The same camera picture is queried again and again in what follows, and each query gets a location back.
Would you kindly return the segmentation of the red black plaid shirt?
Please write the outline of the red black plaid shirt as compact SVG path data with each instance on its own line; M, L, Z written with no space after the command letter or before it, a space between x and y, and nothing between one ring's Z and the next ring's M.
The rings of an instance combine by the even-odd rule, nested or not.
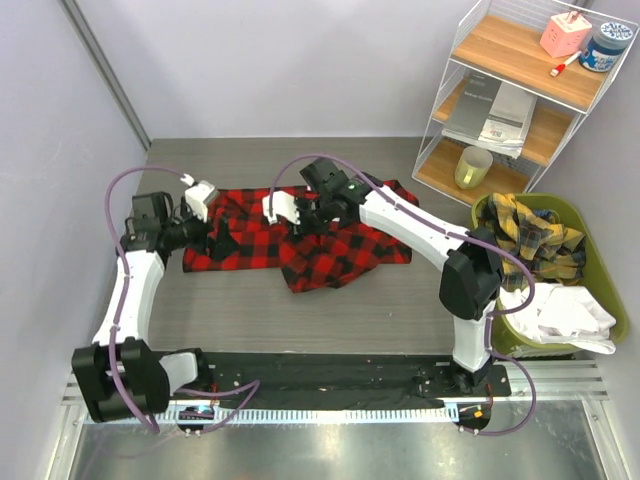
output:
M333 222L323 234L294 236L285 224L269 225L262 199L267 188L222 190L209 207L213 229L221 215L229 218L239 250L224 261L213 261L193 249L184 251L185 273L279 269L289 290L304 293L341 288L380 265L404 265L413 251L392 236L352 223Z

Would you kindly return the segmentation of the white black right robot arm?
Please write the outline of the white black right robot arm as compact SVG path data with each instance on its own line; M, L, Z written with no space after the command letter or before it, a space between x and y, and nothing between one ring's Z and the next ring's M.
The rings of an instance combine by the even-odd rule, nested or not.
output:
M441 274L439 300L453 318L453 386L465 395L477 393L492 365L485 330L503 279L496 244L480 229L469 231L411 204L370 174L347 175L347 163L337 158L307 161L300 174L313 198L272 190L263 202L265 216L270 222L286 219L300 235L359 222L427 259Z

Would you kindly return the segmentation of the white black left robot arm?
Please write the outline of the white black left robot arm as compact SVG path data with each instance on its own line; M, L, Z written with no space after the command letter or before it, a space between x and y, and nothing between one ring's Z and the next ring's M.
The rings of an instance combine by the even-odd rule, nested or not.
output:
M97 423L148 417L166 410L179 389L205 397L213 375L199 348L160 354L147 344L151 311L176 250L211 254L209 207L217 189L200 182L175 205L166 192L137 195L117 250L117 277L104 320L91 344L74 351L72 370Z

